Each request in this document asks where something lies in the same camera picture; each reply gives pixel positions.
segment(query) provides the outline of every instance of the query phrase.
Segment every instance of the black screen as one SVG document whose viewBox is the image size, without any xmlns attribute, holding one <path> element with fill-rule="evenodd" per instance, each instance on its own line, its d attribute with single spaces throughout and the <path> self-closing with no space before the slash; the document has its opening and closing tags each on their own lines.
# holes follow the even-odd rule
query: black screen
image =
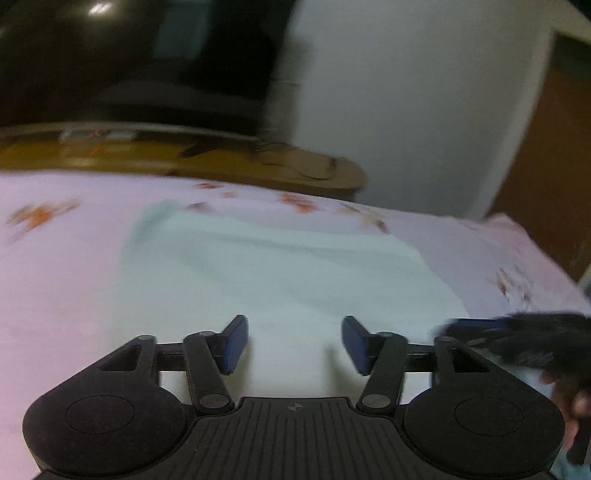
<svg viewBox="0 0 591 480">
<path fill-rule="evenodd" d="M 255 135 L 294 0 L 10 3 L 0 5 L 0 126 L 148 122 Z"/>
</svg>

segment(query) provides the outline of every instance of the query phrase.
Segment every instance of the hand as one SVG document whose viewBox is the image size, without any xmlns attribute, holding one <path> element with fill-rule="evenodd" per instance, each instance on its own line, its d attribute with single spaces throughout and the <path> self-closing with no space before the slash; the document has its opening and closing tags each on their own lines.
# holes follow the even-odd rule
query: hand
<svg viewBox="0 0 591 480">
<path fill-rule="evenodd" d="M 563 450 L 570 450 L 579 431 L 579 418 L 591 416 L 591 391 L 580 389 L 579 379 L 550 372 L 542 373 L 542 383 L 554 383 L 550 397 L 564 417 Z"/>
</svg>

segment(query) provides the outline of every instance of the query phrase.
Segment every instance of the pink bedsheet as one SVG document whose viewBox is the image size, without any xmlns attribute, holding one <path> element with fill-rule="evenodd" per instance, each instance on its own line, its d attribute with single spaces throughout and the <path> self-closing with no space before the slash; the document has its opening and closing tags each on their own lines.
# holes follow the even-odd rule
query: pink bedsheet
<svg viewBox="0 0 591 480">
<path fill-rule="evenodd" d="M 105 354 L 101 324 L 122 244 L 167 199 L 262 225 L 395 235 L 418 249 L 473 317 L 591 307 L 506 216 L 484 223 L 191 179 L 0 175 L 0 477 L 32 478 L 21 437 L 37 396 Z"/>
</svg>

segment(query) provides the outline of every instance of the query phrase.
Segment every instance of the white cloth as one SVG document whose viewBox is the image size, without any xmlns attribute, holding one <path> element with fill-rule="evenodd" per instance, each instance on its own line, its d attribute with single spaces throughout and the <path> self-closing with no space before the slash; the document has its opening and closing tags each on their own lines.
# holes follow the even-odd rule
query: white cloth
<svg viewBox="0 0 591 480">
<path fill-rule="evenodd" d="M 366 380 L 341 345 L 346 315 L 417 343 L 467 315 L 394 236 L 266 228 L 170 202 L 147 209 L 124 249 L 113 345 L 143 333 L 178 342 L 239 313 L 251 341 L 237 397 L 355 398 Z"/>
</svg>

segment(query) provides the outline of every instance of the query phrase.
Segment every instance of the wooden door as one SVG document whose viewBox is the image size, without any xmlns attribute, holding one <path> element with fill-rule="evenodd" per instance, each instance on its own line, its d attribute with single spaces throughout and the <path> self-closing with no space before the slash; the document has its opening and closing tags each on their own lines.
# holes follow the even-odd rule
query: wooden door
<svg viewBox="0 0 591 480">
<path fill-rule="evenodd" d="M 551 67 L 495 212 L 519 222 L 574 280 L 583 275 L 591 263 L 591 77 Z"/>
</svg>

